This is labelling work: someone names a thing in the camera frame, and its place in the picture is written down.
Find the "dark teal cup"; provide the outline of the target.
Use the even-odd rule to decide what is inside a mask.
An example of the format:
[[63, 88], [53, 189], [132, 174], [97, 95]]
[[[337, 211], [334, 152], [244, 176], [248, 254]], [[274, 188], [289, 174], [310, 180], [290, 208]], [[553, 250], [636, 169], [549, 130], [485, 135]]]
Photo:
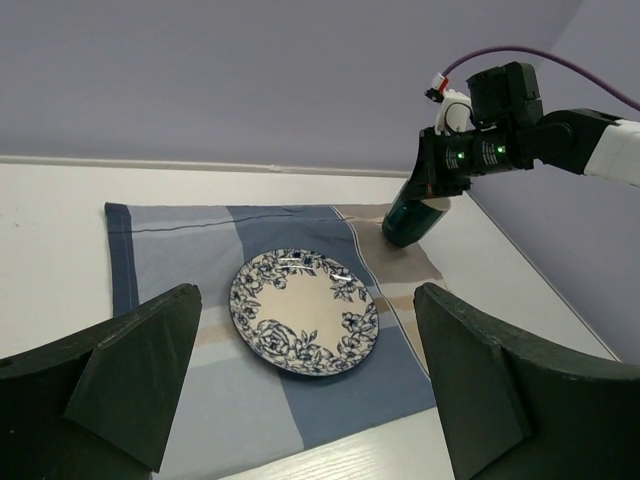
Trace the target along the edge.
[[403, 200], [397, 196], [384, 217], [382, 232], [397, 248], [405, 248], [421, 240], [449, 211], [449, 198]]

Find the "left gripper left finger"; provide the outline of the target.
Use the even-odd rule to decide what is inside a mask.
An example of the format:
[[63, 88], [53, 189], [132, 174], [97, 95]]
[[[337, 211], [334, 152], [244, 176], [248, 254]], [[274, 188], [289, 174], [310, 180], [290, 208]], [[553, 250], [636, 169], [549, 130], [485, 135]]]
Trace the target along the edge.
[[179, 285], [1, 361], [4, 479], [148, 479], [160, 470], [202, 311]]

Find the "blue floral ceramic plate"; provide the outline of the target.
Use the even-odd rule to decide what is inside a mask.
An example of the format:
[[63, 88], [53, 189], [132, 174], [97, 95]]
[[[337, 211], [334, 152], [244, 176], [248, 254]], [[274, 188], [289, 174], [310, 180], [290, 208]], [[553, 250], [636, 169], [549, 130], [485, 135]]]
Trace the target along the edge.
[[231, 319], [261, 359], [294, 374], [328, 377], [354, 369], [380, 330], [369, 289], [338, 261], [281, 248], [240, 267], [229, 291]]

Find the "blue beige plaid cloth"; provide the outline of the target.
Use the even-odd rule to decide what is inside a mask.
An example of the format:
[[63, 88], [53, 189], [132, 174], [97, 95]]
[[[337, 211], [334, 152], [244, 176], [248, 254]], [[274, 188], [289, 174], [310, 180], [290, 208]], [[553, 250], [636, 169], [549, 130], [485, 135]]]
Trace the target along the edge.
[[[434, 406], [413, 294], [442, 277], [420, 247], [385, 242], [384, 211], [106, 205], [115, 314], [181, 283], [202, 296], [161, 478], [221, 478]], [[327, 378], [295, 375], [260, 360], [241, 340], [229, 314], [232, 279], [252, 257], [282, 247], [338, 260], [375, 297], [380, 335], [362, 365]]]

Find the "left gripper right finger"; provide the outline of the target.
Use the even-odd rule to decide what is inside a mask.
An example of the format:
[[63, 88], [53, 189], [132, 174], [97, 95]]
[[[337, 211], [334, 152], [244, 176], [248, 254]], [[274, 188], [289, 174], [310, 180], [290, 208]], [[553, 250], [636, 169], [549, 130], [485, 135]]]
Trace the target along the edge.
[[414, 308], [455, 478], [638, 478], [638, 366], [541, 338], [433, 283]]

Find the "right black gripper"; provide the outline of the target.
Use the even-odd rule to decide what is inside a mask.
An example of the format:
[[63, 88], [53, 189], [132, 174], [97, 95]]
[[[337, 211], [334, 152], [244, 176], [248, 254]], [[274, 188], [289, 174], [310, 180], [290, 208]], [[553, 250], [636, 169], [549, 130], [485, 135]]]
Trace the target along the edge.
[[467, 80], [471, 130], [445, 135], [435, 128], [419, 133], [412, 173], [394, 199], [392, 208], [468, 190], [475, 177], [533, 167], [533, 156], [519, 136], [542, 119], [543, 107], [535, 69], [511, 62], [490, 68]]

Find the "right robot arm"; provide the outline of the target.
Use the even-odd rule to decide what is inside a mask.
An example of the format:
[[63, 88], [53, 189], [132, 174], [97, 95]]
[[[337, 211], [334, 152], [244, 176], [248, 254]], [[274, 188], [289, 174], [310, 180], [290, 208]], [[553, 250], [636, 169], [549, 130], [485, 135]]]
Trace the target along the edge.
[[530, 170], [535, 161], [638, 185], [638, 123], [591, 109], [545, 113], [532, 65], [475, 74], [467, 94], [447, 84], [438, 76], [426, 93], [439, 110], [419, 134], [414, 169], [394, 202], [400, 209], [459, 196], [476, 177]]

